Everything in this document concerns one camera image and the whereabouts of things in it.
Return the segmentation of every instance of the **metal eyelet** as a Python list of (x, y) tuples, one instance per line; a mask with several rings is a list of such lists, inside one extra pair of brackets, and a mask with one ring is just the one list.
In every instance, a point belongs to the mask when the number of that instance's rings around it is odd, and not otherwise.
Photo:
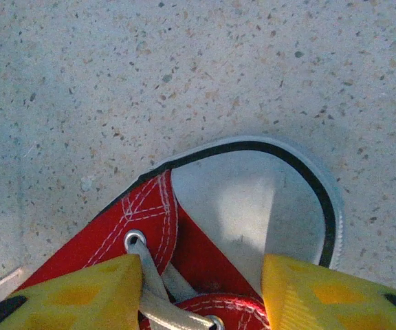
[(211, 319), (212, 322), (217, 326), (214, 330), (224, 330), (224, 322), (218, 316), (215, 315), (207, 315), (207, 318)]
[(136, 240), (141, 240), (143, 244), (146, 245), (146, 237), (142, 232), (136, 229), (129, 230), (124, 236), (123, 243), (126, 251), (129, 250), (129, 246), (135, 244)]

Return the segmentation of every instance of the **speckled floor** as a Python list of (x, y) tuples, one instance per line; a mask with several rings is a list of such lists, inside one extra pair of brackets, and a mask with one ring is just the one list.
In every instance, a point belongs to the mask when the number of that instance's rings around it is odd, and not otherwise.
[(396, 0), (0, 1), (0, 277), (154, 162), (243, 133), (324, 160), (341, 270), (396, 287)]

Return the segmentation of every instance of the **shoelace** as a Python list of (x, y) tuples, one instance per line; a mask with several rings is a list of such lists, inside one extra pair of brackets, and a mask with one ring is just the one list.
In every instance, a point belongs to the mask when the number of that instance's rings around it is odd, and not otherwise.
[(214, 316), (203, 317), (180, 309), (169, 301), (165, 286), (177, 301), (198, 296), (198, 293), (171, 264), (162, 276), (158, 274), (146, 247), (146, 239), (139, 230), (131, 230), (125, 235), (124, 246), (128, 253), (140, 256), (143, 286), (139, 310), (149, 319), (152, 330), (224, 329)]

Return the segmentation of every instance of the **black stripe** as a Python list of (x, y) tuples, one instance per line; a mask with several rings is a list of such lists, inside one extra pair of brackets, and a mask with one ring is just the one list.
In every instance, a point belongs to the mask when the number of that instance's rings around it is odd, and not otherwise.
[(126, 194), (128, 194), (134, 188), (137, 188), (140, 184), (162, 174), (166, 170), (171, 170), (184, 166), (186, 164), (196, 162), (197, 160), (202, 160), (214, 155), (220, 155), (222, 153), (229, 153), (231, 151), (260, 151), (263, 153), (269, 153), (276, 157), (281, 158), (284, 162), (288, 163), (292, 168), (294, 168), (305, 181), (311, 186), (311, 189), (316, 194), (320, 205), (322, 207), (324, 224), (325, 224), (325, 235), (323, 242), (322, 254), (320, 256), (319, 265), (323, 267), (329, 267), (331, 264), (331, 259), (333, 256), (334, 245), (336, 242), (336, 216), (334, 214), (333, 205), (331, 199), (328, 196), (327, 190), (322, 185), (320, 180), (314, 175), (314, 173), (292, 153), (286, 151), (285, 149), (274, 146), (266, 142), (259, 141), (242, 141), (242, 142), (232, 142), (227, 144), (222, 144), (221, 146), (213, 146), (196, 153), (175, 159), (162, 164), (161, 166), (153, 169), (149, 173), (140, 175), (138, 180), (134, 182), (129, 188), (127, 188), (120, 196), (115, 198), (106, 208), (104, 208), (99, 215), (106, 212), (113, 204), (121, 200)]

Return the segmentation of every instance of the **terrazzo floor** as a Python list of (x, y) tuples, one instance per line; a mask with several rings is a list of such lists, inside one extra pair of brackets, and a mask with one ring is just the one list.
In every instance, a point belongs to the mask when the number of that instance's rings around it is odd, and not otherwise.
[(336, 178), (340, 270), (396, 287), (396, 0), (0, 1), (4, 292), (151, 164), (268, 133)]

